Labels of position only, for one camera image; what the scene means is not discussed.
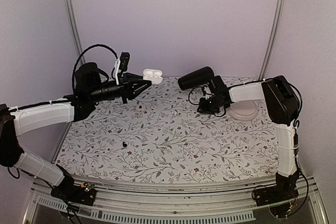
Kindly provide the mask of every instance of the small black object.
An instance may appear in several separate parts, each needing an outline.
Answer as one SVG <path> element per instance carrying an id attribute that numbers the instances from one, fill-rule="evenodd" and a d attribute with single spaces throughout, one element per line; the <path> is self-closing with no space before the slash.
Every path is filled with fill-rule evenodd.
<path id="1" fill-rule="evenodd" d="M 127 71 L 128 62 L 130 61 L 130 54 L 128 52 L 122 52 L 120 56 L 119 70 L 122 72 Z"/>
<path id="2" fill-rule="evenodd" d="M 186 90 L 206 84 L 214 76 L 210 67 L 204 67 L 179 78 L 178 83 L 182 90 Z"/>

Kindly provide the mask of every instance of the purple wall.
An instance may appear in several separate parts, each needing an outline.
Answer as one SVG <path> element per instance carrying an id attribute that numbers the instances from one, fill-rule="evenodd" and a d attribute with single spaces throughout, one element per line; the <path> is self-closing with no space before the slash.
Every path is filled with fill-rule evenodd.
<path id="1" fill-rule="evenodd" d="M 276 0 L 73 0 L 83 47 L 102 42 L 131 54 L 129 70 L 181 76 L 211 66 L 225 76 L 258 76 Z M 111 72 L 104 49 L 88 60 Z"/>
<path id="2" fill-rule="evenodd" d="M 71 92 L 76 52 L 63 0 L 0 0 L 0 102 L 8 106 Z M 50 160 L 64 125 L 29 132 L 20 144 Z M 21 223 L 32 179 L 0 167 L 0 223 Z"/>
<path id="3" fill-rule="evenodd" d="M 335 0 L 285 0 L 268 76 L 284 74 L 303 96 L 300 160 L 336 223 Z"/>

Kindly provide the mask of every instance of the small white object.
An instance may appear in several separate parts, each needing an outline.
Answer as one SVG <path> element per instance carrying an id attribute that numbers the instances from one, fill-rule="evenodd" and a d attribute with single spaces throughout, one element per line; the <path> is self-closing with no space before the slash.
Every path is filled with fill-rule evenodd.
<path id="1" fill-rule="evenodd" d="M 144 112 L 144 111 L 146 111 L 146 105 L 140 103 L 135 107 L 135 110 L 137 112 Z"/>
<path id="2" fill-rule="evenodd" d="M 257 117 L 258 106 L 253 101 L 233 103 L 227 113 L 234 119 L 247 122 Z"/>
<path id="3" fill-rule="evenodd" d="M 114 64 L 114 78 L 116 79 L 117 85 L 119 85 L 119 78 L 118 78 L 119 67 L 120 67 L 120 60 L 116 59 Z"/>
<path id="4" fill-rule="evenodd" d="M 162 71 L 157 69 L 145 69 L 143 71 L 143 79 L 149 80 L 153 84 L 160 84 L 163 80 Z"/>

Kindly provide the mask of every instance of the black bracket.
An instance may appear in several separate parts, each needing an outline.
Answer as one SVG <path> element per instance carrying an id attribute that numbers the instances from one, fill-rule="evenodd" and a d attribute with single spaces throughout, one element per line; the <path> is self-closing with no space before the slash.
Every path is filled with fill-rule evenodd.
<path id="1" fill-rule="evenodd" d="M 0 104 L 0 165 L 12 167 L 24 153 L 16 137 L 14 117 L 6 104 Z"/>
<path id="2" fill-rule="evenodd" d="M 277 173 L 276 185 L 255 189 L 253 191 L 253 199 L 256 201 L 257 206 L 264 206 L 297 198 L 299 196 L 298 190 L 296 188 L 296 181 L 298 178 L 298 170 L 289 177 L 284 177 Z"/>
<path id="3" fill-rule="evenodd" d="M 93 188 L 94 185 L 88 183 L 80 186 L 74 185 L 75 180 L 72 176 L 63 167 L 57 166 L 62 170 L 64 179 L 61 184 L 53 187 L 50 195 L 64 201 L 93 206 L 97 194 L 97 191 Z"/>

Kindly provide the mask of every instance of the vine pattern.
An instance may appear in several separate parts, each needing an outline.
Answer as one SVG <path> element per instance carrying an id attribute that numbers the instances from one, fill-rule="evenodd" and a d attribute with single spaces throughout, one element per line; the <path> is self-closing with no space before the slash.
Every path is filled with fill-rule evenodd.
<path id="1" fill-rule="evenodd" d="M 223 80 L 231 86 L 251 79 Z M 255 119 L 241 122 L 198 114 L 188 92 L 177 78 L 164 78 L 128 104 L 101 102 L 71 125 L 57 164 L 80 176 L 142 183 L 222 182 L 276 172 L 277 136 L 263 101 L 256 101 Z"/>

